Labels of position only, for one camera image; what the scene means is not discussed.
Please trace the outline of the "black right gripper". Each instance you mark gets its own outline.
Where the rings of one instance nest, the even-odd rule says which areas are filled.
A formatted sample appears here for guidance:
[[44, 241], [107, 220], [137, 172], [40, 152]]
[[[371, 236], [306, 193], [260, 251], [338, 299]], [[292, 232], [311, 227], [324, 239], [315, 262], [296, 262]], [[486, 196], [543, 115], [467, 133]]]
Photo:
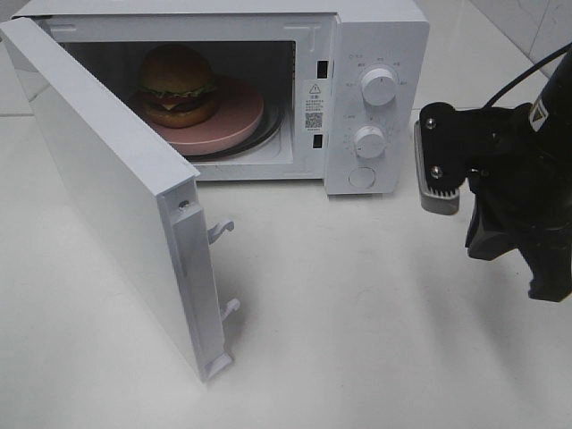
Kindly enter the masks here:
[[459, 209], [465, 177], [475, 194], [468, 254], [493, 260], [516, 249], [531, 268], [530, 299], [571, 294], [571, 56], [538, 98], [513, 109], [419, 112], [413, 141], [421, 207]]

